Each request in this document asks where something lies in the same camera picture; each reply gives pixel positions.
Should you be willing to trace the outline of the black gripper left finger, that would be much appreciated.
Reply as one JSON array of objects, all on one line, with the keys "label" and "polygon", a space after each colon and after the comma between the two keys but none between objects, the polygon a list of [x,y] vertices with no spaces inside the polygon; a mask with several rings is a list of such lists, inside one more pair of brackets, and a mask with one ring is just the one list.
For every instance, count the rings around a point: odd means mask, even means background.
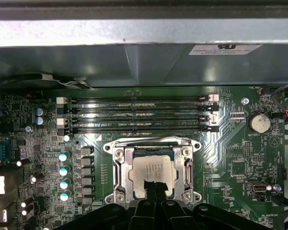
[{"label": "black gripper left finger", "polygon": [[74,219],[58,230],[153,230],[156,215],[156,182],[144,182],[145,199],[128,209],[109,204]]}]

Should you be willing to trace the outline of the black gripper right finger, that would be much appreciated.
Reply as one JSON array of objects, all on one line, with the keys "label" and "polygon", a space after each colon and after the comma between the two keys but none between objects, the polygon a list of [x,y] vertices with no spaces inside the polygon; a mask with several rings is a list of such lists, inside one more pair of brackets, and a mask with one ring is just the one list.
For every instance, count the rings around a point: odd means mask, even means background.
[{"label": "black gripper right finger", "polygon": [[156,183],[156,199],[160,202],[167,230],[265,230],[266,226],[209,204],[189,210],[177,200],[167,199],[166,183]]}]

